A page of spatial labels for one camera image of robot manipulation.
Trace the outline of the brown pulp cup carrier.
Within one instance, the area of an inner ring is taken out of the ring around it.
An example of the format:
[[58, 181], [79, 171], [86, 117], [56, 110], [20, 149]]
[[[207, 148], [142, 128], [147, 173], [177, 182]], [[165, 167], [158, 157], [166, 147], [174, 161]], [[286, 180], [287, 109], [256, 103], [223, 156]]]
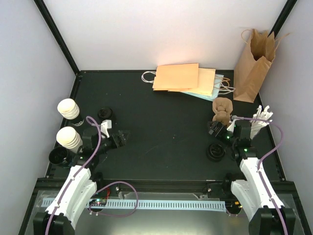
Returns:
[[213, 100], [212, 110], [213, 121], [219, 121], [225, 126], [229, 126], [230, 116], [233, 111], [232, 101], [225, 97], [217, 97]]

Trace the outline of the orange paper bag white handles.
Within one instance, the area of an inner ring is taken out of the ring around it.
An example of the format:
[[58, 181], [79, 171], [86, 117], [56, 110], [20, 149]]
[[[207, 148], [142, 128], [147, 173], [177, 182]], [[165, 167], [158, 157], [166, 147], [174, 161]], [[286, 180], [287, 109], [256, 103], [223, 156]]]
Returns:
[[[153, 74], [153, 80], [144, 78], [147, 73]], [[161, 65], [156, 71], [146, 71], [141, 80], [151, 83], [155, 91], [184, 91], [198, 87], [199, 64]]]

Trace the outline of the black cup near left arm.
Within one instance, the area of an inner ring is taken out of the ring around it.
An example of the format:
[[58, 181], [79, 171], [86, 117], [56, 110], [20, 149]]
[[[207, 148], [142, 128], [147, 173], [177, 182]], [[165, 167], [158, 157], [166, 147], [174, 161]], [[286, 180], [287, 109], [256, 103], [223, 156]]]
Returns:
[[49, 162], [63, 168], [70, 167], [72, 156], [68, 149], [63, 146], [54, 148], [49, 154]]

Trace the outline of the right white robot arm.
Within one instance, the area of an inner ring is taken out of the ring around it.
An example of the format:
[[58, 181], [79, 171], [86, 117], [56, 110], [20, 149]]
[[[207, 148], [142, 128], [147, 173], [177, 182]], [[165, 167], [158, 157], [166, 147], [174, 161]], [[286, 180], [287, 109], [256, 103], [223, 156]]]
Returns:
[[227, 197], [236, 197], [249, 219], [251, 235], [291, 235], [296, 216], [275, 193], [263, 167], [264, 158], [258, 158], [251, 145], [250, 119], [239, 117], [232, 122], [232, 131], [219, 121], [208, 123], [209, 135], [230, 147], [243, 176], [226, 178], [222, 190]]

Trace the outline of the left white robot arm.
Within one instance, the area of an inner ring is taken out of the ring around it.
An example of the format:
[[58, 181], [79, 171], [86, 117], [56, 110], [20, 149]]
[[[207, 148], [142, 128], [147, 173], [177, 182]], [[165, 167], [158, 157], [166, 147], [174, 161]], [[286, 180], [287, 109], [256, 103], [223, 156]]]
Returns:
[[98, 155], [126, 144], [129, 132], [115, 134], [87, 128], [75, 147], [76, 155], [69, 175], [57, 197], [45, 212], [33, 220], [36, 235], [73, 235], [83, 209], [93, 195], [105, 190], [100, 172], [94, 173], [99, 163]]

